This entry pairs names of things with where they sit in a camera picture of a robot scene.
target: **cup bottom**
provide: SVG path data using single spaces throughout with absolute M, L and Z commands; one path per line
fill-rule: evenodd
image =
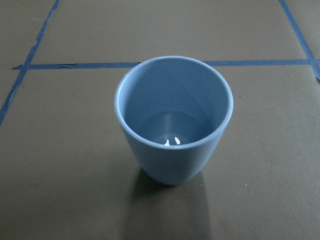
M 170 146 L 196 142 L 213 130 L 209 120 L 201 123 L 185 113 L 166 111 L 145 120 L 136 133 L 154 143 Z

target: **cup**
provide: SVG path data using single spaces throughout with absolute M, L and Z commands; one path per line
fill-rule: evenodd
M 143 170 L 165 185 L 194 177 L 207 163 L 233 111 L 224 77 L 185 56 L 160 56 L 132 68 L 114 109 Z

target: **cardboard surface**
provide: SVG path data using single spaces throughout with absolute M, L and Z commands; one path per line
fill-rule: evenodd
M 24 63 L 51 5 L 51 1 L 1 1 L 0 106 L 5 102 L 19 74 L 12 71 L 12 68 Z
M 32 64 L 164 54 L 306 59 L 277 1 L 213 2 L 62 0 Z M 53 3 L 1 3 L 0 103 Z M 293 8 L 300 21 L 305 8 Z M 313 36 L 313 26 L 300 28 Z M 230 84 L 233 116 L 204 169 L 173 187 L 141 170 L 114 114 L 130 68 L 29 69 L 0 126 L 0 239 L 318 239 L 320 84 L 312 69 L 216 69 Z
M 62 1 L 36 64 L 305 58 L 277 1 Z
M 288 0 L 287 4 L 311 48 L 314 57 L 320 59 L 320 4 L 317 0 Z

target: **blue cup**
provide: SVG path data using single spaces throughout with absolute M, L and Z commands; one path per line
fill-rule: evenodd
M 194 177 L 233 111 L 224 77 L 202 61 L 161 56 L 132 68 L 114 97 L 115 114 L 144 171 L 165 185 Z

